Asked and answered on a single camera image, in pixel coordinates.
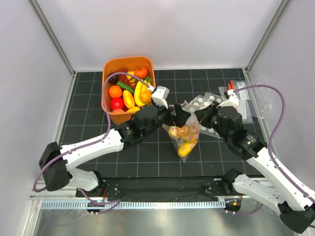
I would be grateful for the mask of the yellow toy lemon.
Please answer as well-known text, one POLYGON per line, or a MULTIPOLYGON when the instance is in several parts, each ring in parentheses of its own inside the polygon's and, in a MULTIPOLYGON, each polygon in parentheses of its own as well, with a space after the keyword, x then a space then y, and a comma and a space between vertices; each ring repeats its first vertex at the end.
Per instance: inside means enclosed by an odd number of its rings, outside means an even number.
POLYGON ((172 139, 179 139, 181 137, 180 128, 177 126, 171 126, 168 130, 168 135, 172 139))

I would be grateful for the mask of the pink polka dot zip bag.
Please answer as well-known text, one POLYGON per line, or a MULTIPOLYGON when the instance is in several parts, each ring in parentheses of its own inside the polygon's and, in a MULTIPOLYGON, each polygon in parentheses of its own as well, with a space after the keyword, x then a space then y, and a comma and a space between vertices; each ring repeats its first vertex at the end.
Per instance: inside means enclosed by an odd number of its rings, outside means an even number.
POLYGON ((177 127, 164 124, 162 127, 171 138, 177 155, 183 163, 186 163, 190 153, 198 143, 201 125, 194 112, 200 107, 184 101, 181 108, 190 114, 185 125, 177 127))

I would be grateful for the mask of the yellow toy mango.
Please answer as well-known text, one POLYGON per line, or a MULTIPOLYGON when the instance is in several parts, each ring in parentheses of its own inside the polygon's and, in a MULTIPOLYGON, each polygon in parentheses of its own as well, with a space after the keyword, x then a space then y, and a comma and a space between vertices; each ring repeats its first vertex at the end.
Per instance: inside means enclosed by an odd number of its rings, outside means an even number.
POLYGON ((124 101, 125 106, 128 109, 131 109, 135 106, 135 101, 134 101, 133 95, 128 90, 123 91, 123 101, 124 101))
POLYGON ((195 147, 196 143, 194 142, 184 142, 182 143, 179 147, 178 147, 178 155, 181 158, 184 158, 186 156, 188 156, 191 151, 193 150, 193 148, 195 147))

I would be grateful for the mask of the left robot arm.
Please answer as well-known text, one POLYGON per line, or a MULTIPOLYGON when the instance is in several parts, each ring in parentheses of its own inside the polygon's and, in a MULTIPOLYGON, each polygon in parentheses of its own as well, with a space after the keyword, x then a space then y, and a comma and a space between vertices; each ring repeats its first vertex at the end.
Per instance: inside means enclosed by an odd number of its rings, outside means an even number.
POLYGON ((131 148, 155 132, 162 125, 183 127, 190 113, 180 104, 166 108, 146 105, 131 119, 107 133, 80 143, 59 146, 57 142, 47 145, 40 161, 41 174, 47 191, 57 191, 71 186, 85 191, 89 196, 98 197, 104 192, 105 183, 97 171, 83 171, 83 163, 113 152, 131 148))

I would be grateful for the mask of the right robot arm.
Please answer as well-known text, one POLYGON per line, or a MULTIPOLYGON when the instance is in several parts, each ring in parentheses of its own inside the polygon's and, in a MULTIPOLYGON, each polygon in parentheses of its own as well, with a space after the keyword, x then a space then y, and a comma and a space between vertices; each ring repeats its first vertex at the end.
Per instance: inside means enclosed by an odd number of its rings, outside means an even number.
POLYGON ((264 139, 248 131, 242 116, 232 106, 216 103, 196 111, 199 123, 213 129, 228 149, 256 168, 273 189, 231 169, 223 177, 222 190, 228 195, 245 194, 272 209, 296 233, 303 233, 315 220, 315 192, 299 181, 267 148, 264 139))

